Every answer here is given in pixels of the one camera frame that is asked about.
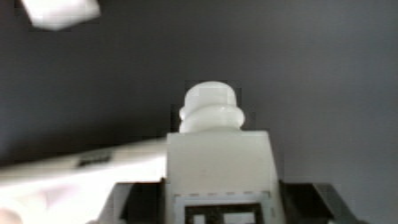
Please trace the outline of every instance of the rounded white knob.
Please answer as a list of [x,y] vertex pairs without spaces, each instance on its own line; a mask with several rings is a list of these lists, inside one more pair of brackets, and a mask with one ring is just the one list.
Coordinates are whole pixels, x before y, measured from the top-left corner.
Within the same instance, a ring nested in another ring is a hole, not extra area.
[[198,84],[187,92],[185,107],[180,110],[180,132],[210,129],[240,130],[246,115],[237,107],[233,88],[222,82]]

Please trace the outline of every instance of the blurry white object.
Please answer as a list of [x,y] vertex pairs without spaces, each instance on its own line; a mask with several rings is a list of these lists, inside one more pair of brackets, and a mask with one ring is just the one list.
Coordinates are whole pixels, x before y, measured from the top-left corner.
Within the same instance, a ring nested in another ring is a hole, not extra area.
[[96,0],[22,0],[32,25],[61,30],[100,16]]
[[[82,158],[94,161],[107,154],[107,163],[78,166]],[[0,172],[0,211],[23,224],[86,224],[98,219],[116,183],[160,182],[164,177],[164,140],[11,167]]]

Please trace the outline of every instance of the white object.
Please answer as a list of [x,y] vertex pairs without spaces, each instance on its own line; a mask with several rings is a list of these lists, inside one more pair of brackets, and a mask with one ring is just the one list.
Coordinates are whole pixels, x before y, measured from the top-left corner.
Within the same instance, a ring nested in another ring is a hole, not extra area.
[[86,154],[2,170],[0,209],[20,215],[23,224],[89,223],[98,219],[114,184],[160,182],[166,177],[164,140],[89,154],[103,153],[110,153],[110,161],[82,168]]
[[180,115],[182,133],[167,136],[167,224],[185,223],[192,206],[253,203],[265,223],[283,224],[269,133],[240,131],[244,113],[224,83],[190,89]]
[[100,16],[96,0],[22,0],[32,25],[61,30]]
[[182,133],[210,129],[240,130],[246,115],[237,107],[233,88],[224,83],[205,82],[189,90],[180,117]]

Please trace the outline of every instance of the black background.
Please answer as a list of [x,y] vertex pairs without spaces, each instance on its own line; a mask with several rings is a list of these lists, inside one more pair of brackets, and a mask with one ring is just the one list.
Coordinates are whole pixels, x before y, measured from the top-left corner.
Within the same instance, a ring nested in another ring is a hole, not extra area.
[[2,165],[164,136],[187,88],[226,80],[286,181],[331,182],[398,222],[398,1],[103,0],[63,32],[0,2]]

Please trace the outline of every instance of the white cube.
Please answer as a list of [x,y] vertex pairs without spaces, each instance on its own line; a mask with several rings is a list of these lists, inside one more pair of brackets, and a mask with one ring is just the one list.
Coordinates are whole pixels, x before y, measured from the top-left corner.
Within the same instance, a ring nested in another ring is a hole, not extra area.
[[23,5],[38,28],[61,30],[100,16],[96,0],[23,0]]

